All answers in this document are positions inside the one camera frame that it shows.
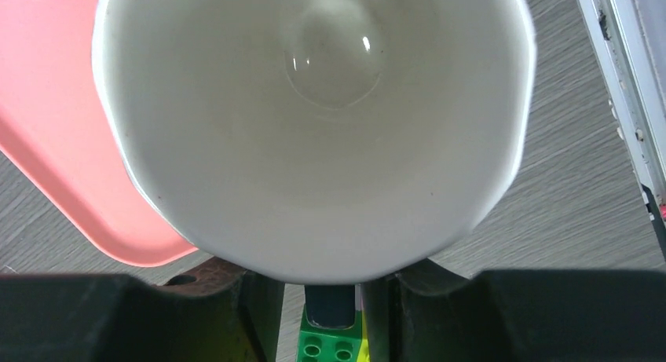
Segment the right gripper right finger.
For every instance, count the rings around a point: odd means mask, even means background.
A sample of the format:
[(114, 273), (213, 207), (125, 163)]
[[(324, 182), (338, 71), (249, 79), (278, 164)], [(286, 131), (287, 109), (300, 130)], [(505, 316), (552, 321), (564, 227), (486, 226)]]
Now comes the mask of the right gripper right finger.
[(665, 275), (431, 260), (361, 287), (374, 361), (662, 361)]

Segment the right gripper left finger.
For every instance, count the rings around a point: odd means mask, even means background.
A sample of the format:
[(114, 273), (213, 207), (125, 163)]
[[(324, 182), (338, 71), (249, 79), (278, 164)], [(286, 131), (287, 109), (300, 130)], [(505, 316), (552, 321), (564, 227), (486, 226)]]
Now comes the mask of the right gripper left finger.
[(284, 284), (218, 258), (163, 285), (127, 274), (1, 277), (4, 361), (273, 361)]

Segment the light blue ceramic mug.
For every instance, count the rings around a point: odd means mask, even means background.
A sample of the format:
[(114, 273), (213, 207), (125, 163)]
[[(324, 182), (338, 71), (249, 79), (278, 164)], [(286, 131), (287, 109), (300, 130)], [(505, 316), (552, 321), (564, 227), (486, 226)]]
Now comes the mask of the light blue ceramic mug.
[(145, 202), (307, 286), (470, 235), (518, 174), (536, 58), (526, 0), (98, 0), (91, 42)]

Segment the pink plastic tray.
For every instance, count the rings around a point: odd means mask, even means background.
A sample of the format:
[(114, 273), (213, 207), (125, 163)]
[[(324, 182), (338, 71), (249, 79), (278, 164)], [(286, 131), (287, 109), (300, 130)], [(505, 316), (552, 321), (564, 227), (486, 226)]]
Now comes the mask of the pink plastic tray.
[(1, 150), (101, 252), (156, 267), (195, 251), (140, 196), (93, 84), (97, 0), (1, 0)]

